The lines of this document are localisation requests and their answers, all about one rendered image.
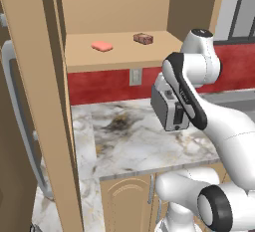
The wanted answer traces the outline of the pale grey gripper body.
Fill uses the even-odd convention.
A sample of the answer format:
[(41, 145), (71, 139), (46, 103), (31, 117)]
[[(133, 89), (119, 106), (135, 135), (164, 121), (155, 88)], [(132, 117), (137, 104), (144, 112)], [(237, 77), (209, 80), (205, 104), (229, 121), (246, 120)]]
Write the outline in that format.
[(174, 111), (171, 109), (170, 102), (166, 98), (164, 92), (160, 92), (155, 86), (151, 87), (150, 104), (158, 117), (162, 127), (166, 131), (173, 131)]

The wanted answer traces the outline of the brown bar soap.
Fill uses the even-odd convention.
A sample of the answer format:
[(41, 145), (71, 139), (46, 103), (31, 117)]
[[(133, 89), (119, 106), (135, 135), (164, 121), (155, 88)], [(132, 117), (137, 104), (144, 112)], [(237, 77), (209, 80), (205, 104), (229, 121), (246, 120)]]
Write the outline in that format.
[(149, 34), (138, 33), (133, 35), (133, 40), (143, 45), (149, 45), (153, 43), (153, 37)]

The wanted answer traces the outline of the pink bar soap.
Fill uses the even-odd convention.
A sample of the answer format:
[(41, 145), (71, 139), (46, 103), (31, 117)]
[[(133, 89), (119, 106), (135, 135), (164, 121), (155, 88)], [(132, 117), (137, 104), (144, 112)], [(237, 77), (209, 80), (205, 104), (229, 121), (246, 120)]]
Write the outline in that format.
[(106, 42), (103, 42), (103, 41), (97, 41), (97, 42), (94, 42), (91, 47), (93, 49), (96, 49), (97, 51), (100, 51), (100, 52), (107, 52), (107, 51), (110, 51), (112, 48), (113, 48), (113, 45), (111, 43), (106, 43)]

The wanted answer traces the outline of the tan cabinet door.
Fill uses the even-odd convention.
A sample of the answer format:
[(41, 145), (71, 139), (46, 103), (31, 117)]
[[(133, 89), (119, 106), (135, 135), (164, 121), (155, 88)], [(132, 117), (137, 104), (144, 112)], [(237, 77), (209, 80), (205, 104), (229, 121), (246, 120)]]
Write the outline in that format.
[(38, 190), (84, 232), (62, 0), (0, 0), (0, 232), (30, 232)]

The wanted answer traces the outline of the tan base cupboard door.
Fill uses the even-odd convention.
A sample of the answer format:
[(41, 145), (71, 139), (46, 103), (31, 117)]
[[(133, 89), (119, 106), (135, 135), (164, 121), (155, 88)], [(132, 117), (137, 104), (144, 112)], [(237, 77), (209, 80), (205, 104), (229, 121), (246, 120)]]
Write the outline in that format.
[(148, 232), (150, 174), (101, 182), (106, 232)]
[(161, 204), (161, 212), (160, 212), (160, 216), (158, 217), (159, 221), (165, 216), (167, 211), (168, 202), (163, 200), (159, 201), (158, 199), (159, 199), (158, 196), (154, 194), (153, 201), (151, 203), (150, 225), (149, 225), (148, 232), (154, 232), (154, 228), (157, 224), (155, 221), (156, 221), (156, 218), (158, 217), (157, 216), (158, 204), (159, 203)]

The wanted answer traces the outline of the grey wall outlet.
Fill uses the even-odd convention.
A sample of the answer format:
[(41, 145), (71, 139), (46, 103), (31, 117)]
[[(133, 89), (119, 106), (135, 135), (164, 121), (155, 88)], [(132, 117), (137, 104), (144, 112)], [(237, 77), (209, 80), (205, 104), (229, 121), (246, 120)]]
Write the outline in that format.
[(142, 69), (129, 70), (129, 84), (131, 86), (139, 86), (142, 80)]

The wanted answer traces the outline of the tan open wall cabinet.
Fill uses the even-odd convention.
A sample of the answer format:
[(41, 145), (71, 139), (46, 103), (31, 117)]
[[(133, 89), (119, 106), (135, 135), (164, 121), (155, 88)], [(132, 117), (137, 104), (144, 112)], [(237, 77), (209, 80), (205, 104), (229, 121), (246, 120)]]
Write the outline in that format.
[[(215, 31), (222, 0), (62, 0), (70, 73), (158, 67), (189, 30)], [(133, 40), (149, 34), (153, 43)], [(111, 43), (107, 52), (94, 42)]]

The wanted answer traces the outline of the window with dark frame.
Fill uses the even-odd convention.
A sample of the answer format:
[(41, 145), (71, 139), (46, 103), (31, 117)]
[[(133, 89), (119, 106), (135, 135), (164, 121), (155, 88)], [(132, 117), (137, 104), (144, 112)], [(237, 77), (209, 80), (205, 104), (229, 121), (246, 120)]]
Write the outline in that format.
[(222, 0), (214, 43), (255, 43), (255, 0)]

